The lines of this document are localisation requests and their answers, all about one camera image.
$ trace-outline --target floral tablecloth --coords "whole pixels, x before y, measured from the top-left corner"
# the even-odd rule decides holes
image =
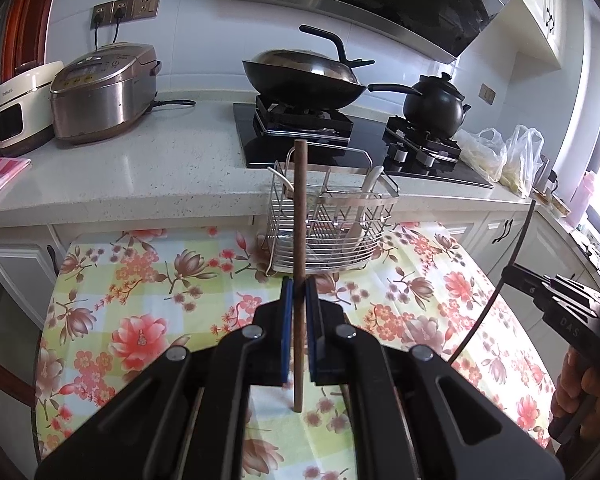
[[[215,345],[279,297],[254,228],[162,229],[86,235],[74,242],[51,299],[36,375],[37,431],[48,455],[169,345]],[[322,298],[382,343],[431,346],[448,357],[493,286],[437,223],[388,230],[361,270],[317,277]],[[476,388],[545,446],[554,386],[509,307],[495,303],[454,364]],[[246,476],[356,477],[339,387],[304,378],[294,413],[293,377],[251,390],[242,460]]]

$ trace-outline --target black glass cooktop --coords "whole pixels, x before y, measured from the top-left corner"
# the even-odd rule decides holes
[[[289,137],[264,136],[254,126],[255,105],[234,104],[235,123],[238,136],[242,143],[247,168],[266,168],[273,166],[279,160],[283,162],[286,154],[293,146],[294,140]],[[435,165],[426,168],[417,160],[407,159],[398,164],[387,157],[389,144],[395,142],[395,137],[385,133],[385,123],[371,121],[358,117],[347,116],[353,121],[353,130],[348,144],[350,148],[365,150],[373,161],[374,166],[384,166],[389,175],[411,176],[443,180],[470,186],[493,187],[464,162],[458,161],[455,165]],[[338,149],[321,149],[309,147],[309,164],[324,166],[341,166],[344,168],[366,168],[368,162],[364,155]]]

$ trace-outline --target wire basket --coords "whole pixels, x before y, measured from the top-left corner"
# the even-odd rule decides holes
[[[359,152],[365,156],[368,168],[373,166],[371,158],[364,150],[342,146],[335,148],[314,142],[308,142],[307,145]],[[275,169],[285,176],[288,170],[293,169],[293,164],[290,163],[293,150],[292,148],[287,153],[284,166],[279,162],[275,165]],[[307,170],[308,177],[312,177],[313,181],[318,176],[315,173],[321,173],[322,182],[307,183],[306,186],[306,273],[320,274],[364,267],[378,246],[384,226],[400,196],[400,188],[384,173],[378,178],[371,192],[363,192],[362,186],[330,186],[329,180],[333,173],[365,175],[368,170],[315,164],[309,164]],[[268,274],[293,272],[293,240],[293,193],[274,175],[269,195],[265,240],[270,252]]]

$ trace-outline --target gas stove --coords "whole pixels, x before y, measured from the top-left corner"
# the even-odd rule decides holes
[[[455,164],[460,159],[460,147],[454,140],[439,140],[429,132],[414,126],[407,119],[394,116],[387,121],[386,132],[398,141],[390,151],[395,162],[404,162],[406,156],[395,156],[392,153],[413,153],[415,159],[431,168],[435,164]]]
[[[260,101],[265,110],[268,112],[273,111],[273,108],[269,109],[266,106],[265,101],[262,99]],[[273,166],[277,160],[284,161],[287,152],[293,146],[294,139],[302,138],[302,132],[296,136],[296,134],[272,134],[266,131],[260,121],[267,120],[265,124],[269,125],[272,123],[268,122],[266,114],[258,119],[257,108],[253,104],[234,104],[235,124],[247,168],[266,168],[267,166]],[[416,128],[410,130],[405,124],[402,124],[404,129],[396,128],[396,124],[400,122],[396,119],[404,121],[403,118],[391,118],[385,123],[345,116],[341,112],[336,112],[335,115],[332,114],[333,112],[329,112],[328,120],[332,120],[334,116],[336,118],[344,117],[351,124],[347,146],[365,150],[371,157],[373,165],[384,166],[385,172],[389,175],[442,180],[457,184],[468,184],[469,186],[493,187],[462,160],[458,160],[459,148],[455,145],[454,149],[454,143],[436,141],[423,133],[420,134],[420,137],[417,137],[418,133],[413,131]],[[314,130],[314,128],[303,129],[308,129],[310,132]],[[288,128],[280,128],[280,130],[286,132]],[[418,150],[418,145],[414,147],[414,144],[423,139],[425,142],[420,142],[420,149]],[[312,137],[310,140],[313,142],[318,141],[316,137]],[[394,160],[394,156],[390,156],[390,152],[395,150],[404,154],[403,160],[400,160],[400,156],[398,160]],[[428,158],[434,159],[430,166],[427,165],[430,162]],[[308,159],[309,164],[322,166],[368,168],[366,157],[360,153],[346,150],[325,150],[309,146]]]
[[[337,110],[304,110],[256,97],[254,126],[262,135],[346,146],[353,122]]]

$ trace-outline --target teapot lid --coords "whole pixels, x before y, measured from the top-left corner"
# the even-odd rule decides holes
[[[422,81],[422,82],[426,81],[429,84],[432,84],[439,88],[442,88],[445,92],[448,92],[449,94],[457,97],[461,101],[464,101],[464,96],[458,91],[458,89],[455,86],[453,86],[450,83],[451,74],[443,72],[440,77],[437,77],[434,75],[429,75],[429,76],[423,75],[423,76],[420,76],[420,81]]]

